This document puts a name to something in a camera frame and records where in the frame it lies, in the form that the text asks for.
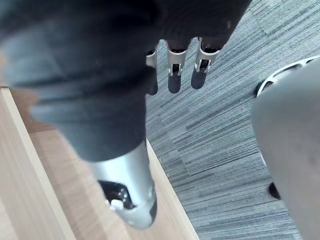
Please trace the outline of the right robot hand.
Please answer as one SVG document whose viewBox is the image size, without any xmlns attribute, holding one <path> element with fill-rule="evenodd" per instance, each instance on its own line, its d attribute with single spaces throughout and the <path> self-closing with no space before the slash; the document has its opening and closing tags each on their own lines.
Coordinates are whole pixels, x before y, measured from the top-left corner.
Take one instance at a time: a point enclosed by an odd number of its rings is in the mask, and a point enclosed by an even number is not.
<svg viewBox="0 0 320 240">
<path fill-rule="evenodd" d="M 10 87 L 34 92 L 32 116 L 56 128 L 89 163 L 106 204 L 147 229 L 157 215 L 146 144 L 146 95 L 155 95 L 157 45 L 167 46 L 168 90 L 181 88 L 198 48 L 200 89 L 248 0 L 3 0 L 0 50 Z"/>
</svg>

